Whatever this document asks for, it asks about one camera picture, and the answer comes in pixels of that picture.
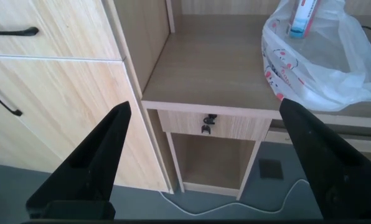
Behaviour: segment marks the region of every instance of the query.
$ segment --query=cabinet door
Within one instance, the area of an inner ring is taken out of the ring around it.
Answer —
[[[168,191],[123,62],[0,58],[0,88],[61,159],[124,101],[131,105],[116,184]]]
[[[52,172],[60,163],[57,155],[0,104],[0,165]]]
[[[0,55],[120,59],[101,0],[0,0]]]

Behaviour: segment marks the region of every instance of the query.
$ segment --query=wooden cabinet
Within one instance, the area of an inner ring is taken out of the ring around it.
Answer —
[[[129,101],[132,117],[116,183],[167,191],[123,62],[0,58],[0,91],[61,160],[112,107]]]
[[[0,165],[53,172],[61,161],[17,116],[0,104]]]
[[[0,35],[0,55],[121,60],[99,0],[0,0],[0,31],[29,27],[39,32]]]
[[[168,177],[151,120],[140,107],[128,55],[129,45],[151,47],[138,54],[147,60],[133,57],[147,68],[136,69],[145,85],[169,34],[166,5],[136,4],[142,7],[117,0],[0,1],[0,31],[39,30],[0,35],[0,94],[22,111],[14,116],[0,104],[0,164],[52,172],[112,107],[129,101],[132,116],[115,184],[173,192],[175,177]],[[149,29],[144,45],[123,38],[142,29]]]
[[[261,54],[261,30],[279,0],[166,2],[171,34],[143,88],[143,106],[159,112],[182,190],[239,199],[260,143],[291,143],[283,129],[274,129],[281,128],[275,126],[281,100]],[[348,0],[345,8],[371,27],[371,0]],[[371,31],[367,37],[371,42]],[[354,130],[344,138],[371,153],[371,102],[313,113],[327,125]],[[201,136],[208,114],[223,119]]]
[[[271,123],[270,119],[216,114],[215,124],[210,125],[209,134],[203,133],[201,128],[205,125],[204,119],[208,118],[208,114],[163,110],[158,113],[165,132],[230,139],[262,141],[266,134],[261,130],[267,130]]]

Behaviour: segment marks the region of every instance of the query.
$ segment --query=toothpaste box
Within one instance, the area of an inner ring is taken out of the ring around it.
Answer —
[[[296,0],[286,34],[302,39],[309,33],[320,0]]]

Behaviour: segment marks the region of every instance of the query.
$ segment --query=drawer lock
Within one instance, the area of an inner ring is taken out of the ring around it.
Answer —
[[[208,114],[207,118],[204,118],[204,125],[201,127],[201,133],[209,133],[210,134],[210,127],[208,124],[215,124],[215,118],[217,118],[217,114]]]

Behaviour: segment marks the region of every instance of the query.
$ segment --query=open shelf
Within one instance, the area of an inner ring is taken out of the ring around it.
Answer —
[[[143,93],[147,108],[204,113],[207,106],[281,119],[280,101],[265,76],[261,31],[268,16],[182,15]],[[356,17],[371,26],[371,16]],[[336,113],[317,112],[326,123],[371,127],[371,103]],[[366,118],[351,121],[350,117]]]
[[[238,196],[255,142],[170,135],[182,190]]]

